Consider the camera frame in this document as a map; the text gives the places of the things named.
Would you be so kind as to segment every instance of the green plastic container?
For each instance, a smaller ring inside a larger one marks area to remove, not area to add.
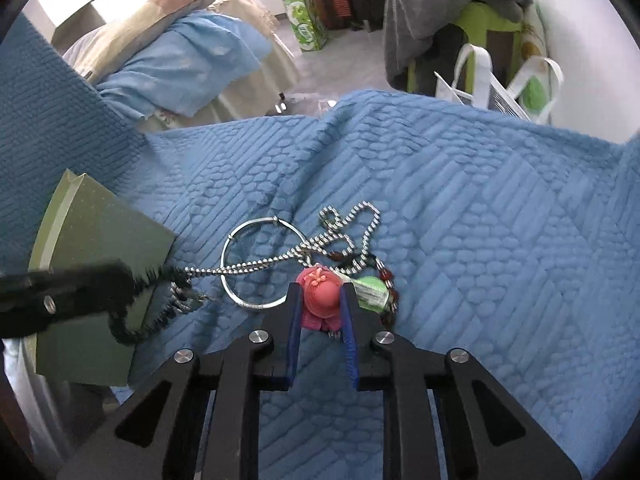
[[[326,29],[318,15],[316,0],[283,0],[300,50],[320,50],[326,43]]]

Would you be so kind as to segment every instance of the silver bangle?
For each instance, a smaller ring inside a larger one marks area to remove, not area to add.
[[[229,233],[229,235],[226,237],[225,245],[222,247],[222,255],[220,256],[220,267],[226,267],[226,263],[225,263],[226,250],[228,249],[229,245],[231,245],[231,242],[235,239],[236,235],[240,231],[242,231],[243,229],[246,229],[247,227],[252,226],[252,225],[267,224],[267,223],[273,223],[275,225],[282,225],[283,227],[286,227],[290,231],[293,231],[295,234],[297,234],[302,242],[306,242],[306,237],[305,237],[305,235],[302,234],[302,232],[298,231],[289,222],[285,222],[284,220],[278,218],[277,216],[270,216],[270,217],[266,217],[266,218],[256,218],[255,220],[249,220],[247,222],[244,222],[244,223],[240,224],[233,231],[231,231]],[[312,265],[311,256],[309,254],[306,255],[306,261],[309,264],[309,266]],[[274,306],[278,306],[280,304],[283,304],[284,301],[287,299],[287,295],[285,294],[279,300],[272,301],[271,303],[249,303],[249,302],[243,300],[242,298],[240,298],[236,293],[234,293],[231,290],[231,287],[229,287],[229,284],[228,284],[228,282],[226,280],[226,276],[224,274],[220,275],[220,280],[222,281],[222,286],[224,287],[225,292],[234,301],[234,303],[238,304],[239,306],[242,306],[243,308],[247,308],[249,310],[258,310],[259,311],[259,310],[264,310],[266,308],[272,308]]]

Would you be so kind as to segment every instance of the silver bolt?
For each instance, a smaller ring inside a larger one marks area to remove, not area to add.
[[[269,338],[269,333],[264,330],[254,330],[249,334],[249,341],[252,343],[264,343]]]
[[[382,332],[378,332],[376,334],[376,341],[381,345],[389,345],[393,341],[395,341],[395,339],[396,336],[394,336],[391,332],[387,332],[386,330],[383,330]]]
[[[56,302],[53,301],[53,298],[51,296],[45,296],[44,300],[42,300],[42,303],[44,304],[44,308],[47,309],[47,312],[49,312],[51,316],[56,313]]]
[[[192,359],[193,359],[193,351],[189,350],[188,348],[183,348],[182,350],[178,350],[174,354],[175,362],[180,363],[181,365],[188,363]]]
[[[469,361],[469,352],[463,350],[462,348],[454,348],[451,352],[449,352],[449,357],[455,363],[466,363]]]

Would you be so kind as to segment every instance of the quilted fabric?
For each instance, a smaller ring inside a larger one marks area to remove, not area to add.
[[[0,269],[23,269],[63,170],[86,171],[215,266],[246,219],[307,235],[317,211],[372,201],[372,250],[396,275],[397,330],[468,348],[592,478],[640,408],[640,139],[620,146],[408,94],[359,92],[322,120],[259,118],[141,136],[20,20],[0,48]],[[362,232],[363,218],[351,232]],[[233,257],[293,240],[274,228]],[[283,294],[299,269],[236,280]],[[172,352],[225,347],[258,319],[217,300],[140,345],[131,379]],[[380,394],[357,394],[340,343],[305,333],[287,394],[264,395],[260,477],[380,478]]]

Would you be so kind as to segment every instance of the triangular cutout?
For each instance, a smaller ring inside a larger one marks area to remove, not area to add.
[[[480,407],[489,441],[494,446],[501,446],[525,436],[527,432],[522,425],[483,382],[473,381],[471,386]]]
[[[123,420],[116,428],[116,436],[140,447],[148,447],[154,440],[154,434],[169,397],[171,383],[162,381],[145,400]]]

